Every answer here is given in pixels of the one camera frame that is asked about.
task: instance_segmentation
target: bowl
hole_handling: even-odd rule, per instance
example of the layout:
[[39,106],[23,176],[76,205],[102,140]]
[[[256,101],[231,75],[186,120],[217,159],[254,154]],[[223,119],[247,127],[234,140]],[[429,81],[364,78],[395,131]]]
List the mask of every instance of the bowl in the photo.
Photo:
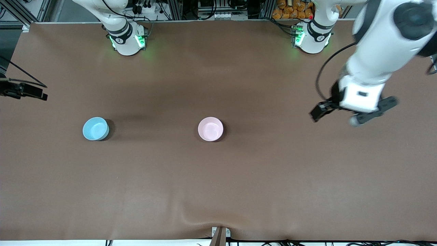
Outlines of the bowl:
[[105,119],[94,117],[89,119],[82,128],[83,136],[91,141],[104,139],[109,133],[109,126]]
[[215,117],[207,117],[199,123],[198,132],[203,140],[213,142],[222,136],[223,124]]

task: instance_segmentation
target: blue bowl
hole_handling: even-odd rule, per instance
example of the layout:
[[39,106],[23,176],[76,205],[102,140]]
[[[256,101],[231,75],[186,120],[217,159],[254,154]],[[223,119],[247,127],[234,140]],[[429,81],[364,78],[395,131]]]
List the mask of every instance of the blue bowl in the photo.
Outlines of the blue bowl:
[[82,129],[83,136],[91,141],[104,139],[109,133],[109,126],[105,119],[94,117],[89,119]]

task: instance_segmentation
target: brown table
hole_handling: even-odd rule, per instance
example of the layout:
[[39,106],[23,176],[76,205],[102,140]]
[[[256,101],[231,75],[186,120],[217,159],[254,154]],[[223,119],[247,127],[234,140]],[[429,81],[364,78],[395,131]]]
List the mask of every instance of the brown table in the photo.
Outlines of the brown table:
[[[436,77],[396,72],[400,105],[361,128],[313,123],[322,63],[352,42],[339,22],[308,55],[268,22],[156,24],[122,57],[100,25],[32,25],[13,61],[49,100],[0,98],[0,239],[437,240]],[[322,89],[354,49],[328,65]],[[11,67],[9,77],[26,78]],[[103,142],[82,126],[110,119]],[[207,116],[226,135],[196,133]]]

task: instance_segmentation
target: pile of brown objects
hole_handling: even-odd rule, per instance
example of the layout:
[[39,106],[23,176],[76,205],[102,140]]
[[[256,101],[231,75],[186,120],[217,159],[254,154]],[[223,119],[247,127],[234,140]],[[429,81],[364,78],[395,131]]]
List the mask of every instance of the pile of brown objects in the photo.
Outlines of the pile of brown objects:
[[277,0],[277,8],[273,11],[272,18],[278,19],[311,19],[314,15],[315,6],[312,2],[306,3],[293,0],[293,6],[289,6],[286,0]]

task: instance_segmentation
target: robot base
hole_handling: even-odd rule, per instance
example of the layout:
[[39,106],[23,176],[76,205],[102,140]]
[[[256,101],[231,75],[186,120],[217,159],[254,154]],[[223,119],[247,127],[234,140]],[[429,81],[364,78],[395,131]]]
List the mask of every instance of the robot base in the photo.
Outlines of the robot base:
[[299,47],[303,52],[306,52],[308,54],[317,54],[325,48],[329,43],[329,38],[331,37],[331,34],[329,34],[328,37],[324,37],[324,40],[322,42],[316,42],[314,38],[308,34],[307,27],[308,23],[301,22],[296,25],[296,27],[292,28],[292,33],[295,33],[296,37],[291,37],[291,42],[293,47]]
[[111,39],[114,50],[124,56],[133,56],[140,50],[146,49],[148,29],[134,22],[129,22],[132,25],[132,34],[124,44],[119,44]]

